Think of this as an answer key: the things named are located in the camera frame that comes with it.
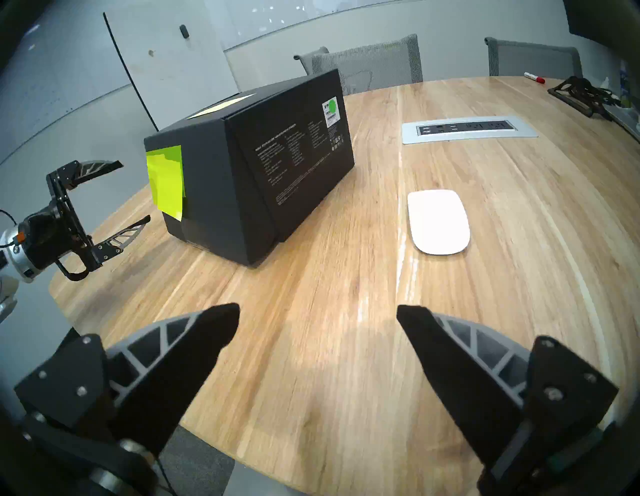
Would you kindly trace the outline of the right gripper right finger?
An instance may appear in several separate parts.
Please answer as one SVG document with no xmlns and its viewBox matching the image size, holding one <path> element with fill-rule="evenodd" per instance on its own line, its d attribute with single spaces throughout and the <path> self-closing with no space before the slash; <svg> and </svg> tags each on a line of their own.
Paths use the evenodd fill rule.
<svg viewBox="0 0 640 496">
<path fill-rule="evenodd" d="M 557 339 L 526 349 L 476 322 L 418 305 L 397 321 L 425 377 L 481 462 L 481 495 L 539 495 L 606 439 L 618 387 Z"/>
</svg>

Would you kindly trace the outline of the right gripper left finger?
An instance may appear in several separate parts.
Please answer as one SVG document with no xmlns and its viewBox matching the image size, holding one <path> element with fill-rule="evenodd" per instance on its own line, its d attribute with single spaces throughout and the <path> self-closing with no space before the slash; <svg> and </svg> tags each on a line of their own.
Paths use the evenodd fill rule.
<svg viewBox="0 0 640 496">
<path fill-rule="evenodd" d="M 60 346 L 15 387 L 15 495 L 155 495 L 154 465 L 239 319 L 226 303 L 108 348 L 96 333 Z"/>
</svg>

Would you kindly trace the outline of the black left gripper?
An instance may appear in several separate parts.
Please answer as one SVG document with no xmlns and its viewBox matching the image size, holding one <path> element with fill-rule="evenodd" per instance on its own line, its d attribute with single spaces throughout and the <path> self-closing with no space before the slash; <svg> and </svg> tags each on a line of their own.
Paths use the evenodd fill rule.
<svg viewBox="0 0 640 496">
<path fill-rule="evenodd" d="M 20 247 L 28 261 L 39 271 L 56 264 L 63 275 L 71 281 L 81 281 L 89 273 L 97 271 L 102 263 L 124 252 L 151 221 L 146 215 L 106 240 L 96 244 L 87 235 L 69 199 L 68 191 L 76 189 L 97 177 L 109 174 L 124 165 L 116 161 L 68 162 L 52 171 L 45 181 L 50 193 L 50 202 L 43 209 L 30 214 L 18 225 L 24 235 Z M 62 263 L 65 255 L 76 254 L 84 264 L 84 270 L 71 273 Z"/>
</svg>

